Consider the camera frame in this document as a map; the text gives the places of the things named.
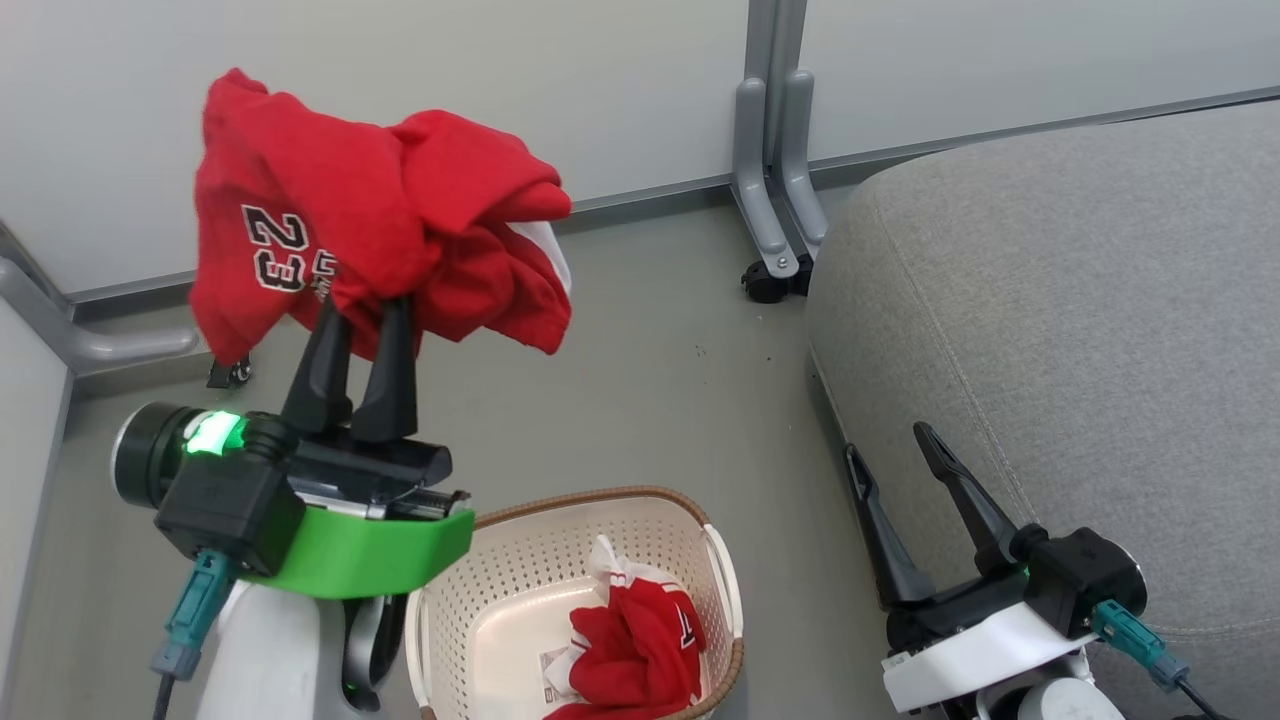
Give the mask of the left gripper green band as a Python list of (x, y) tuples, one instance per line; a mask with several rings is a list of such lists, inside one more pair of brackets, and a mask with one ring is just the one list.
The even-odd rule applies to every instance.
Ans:
[(146, 404), (114, 441), (115, 491), (155, 519), (188, 455), (250, 454), (282, 466), (306, 503), (284, 566), (259, 577), (224, 553), (220, 553), (247, 582), (319, 600), (426, 585), (468, 552), (476, 516), (466, 492), (438, 489), (453, 470), (451, 451), (411, 437), (419, 432), (413, 333), (411, 297), (385, 302), (364, 401), (352, 415), (351, 327), (325, 299), (282, 411)]

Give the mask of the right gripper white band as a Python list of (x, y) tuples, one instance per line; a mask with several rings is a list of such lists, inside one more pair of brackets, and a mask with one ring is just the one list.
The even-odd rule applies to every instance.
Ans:
[(854, 445), (845, 466), (879, 606), (888, 614), (883, 683), (900, 714), (1097, 714), (1085, 646), (1060, 635), (1023, 601), (1018, 532), (973, 471), (925, 421), (911, 427), (931, 474), (954, 501), (983, 577), (937, 592), (910, 557)]

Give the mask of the red jersey with number 23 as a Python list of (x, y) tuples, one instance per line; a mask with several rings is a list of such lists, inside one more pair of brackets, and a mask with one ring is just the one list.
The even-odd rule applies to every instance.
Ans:
[(202, 136), (189, 305), (219, 363), (283, 316), (315, 329), (325, 304), (372, 359), (403, 297), (413, 345), (489, 329), (561, 348), (572, 281), (552, 225), (572, 202), (520, 137), (439, 109), (344, 120), (238, 69), (210, 86)]

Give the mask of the red garment with white trim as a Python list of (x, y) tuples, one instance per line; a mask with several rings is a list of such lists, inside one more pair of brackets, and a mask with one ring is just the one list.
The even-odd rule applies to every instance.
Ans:
[(669, 573), (598, 536), (586, 562), (604, 603), (570, 612), (572, 634), (543, 671), (564, 701), (544, 720), (660, 720), (701, 697), (707, 633)]

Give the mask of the cream perforated plastic laundry basket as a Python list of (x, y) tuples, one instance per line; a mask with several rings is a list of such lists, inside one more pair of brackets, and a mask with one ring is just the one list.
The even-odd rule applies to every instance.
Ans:
[(701, 693), (678, 720), (713, 719), (745, 660), (730, 550), (687, 496), (630, 486), (479, 518), (468, 553), (408, 601), (404, 656), (420, 720), (545, 720), (576, 701), (547, 669), (570, 648), (570, 614), (605, 603), (598, 538), (689, 593), (707, 646)]

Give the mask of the grey fabric sofa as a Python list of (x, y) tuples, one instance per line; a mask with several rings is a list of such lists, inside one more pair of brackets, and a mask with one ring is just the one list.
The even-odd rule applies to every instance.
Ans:
[(1233, 720), (1280, 720), (1280, 100), (890, 168), (806, 301), (845, 439), (913, 561), (977, 573), (913, 425), (1018, 525), (1089, 527)]

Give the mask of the long grey partition foot bracket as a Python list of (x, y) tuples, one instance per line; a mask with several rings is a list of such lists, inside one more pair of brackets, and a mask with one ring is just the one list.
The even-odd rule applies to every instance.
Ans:
[(0, 256), (0, 299), (77, 375), (179, 357), (200, 346), (192, 327), (101, 334), (77, 325), (14, 261)]

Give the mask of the grey metal partition post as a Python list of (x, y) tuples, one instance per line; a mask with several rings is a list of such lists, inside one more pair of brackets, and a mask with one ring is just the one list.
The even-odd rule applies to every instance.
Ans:
[(780, 94), (797, 68), (809, 0), (748, 0), (748, 35), (741, 85)]

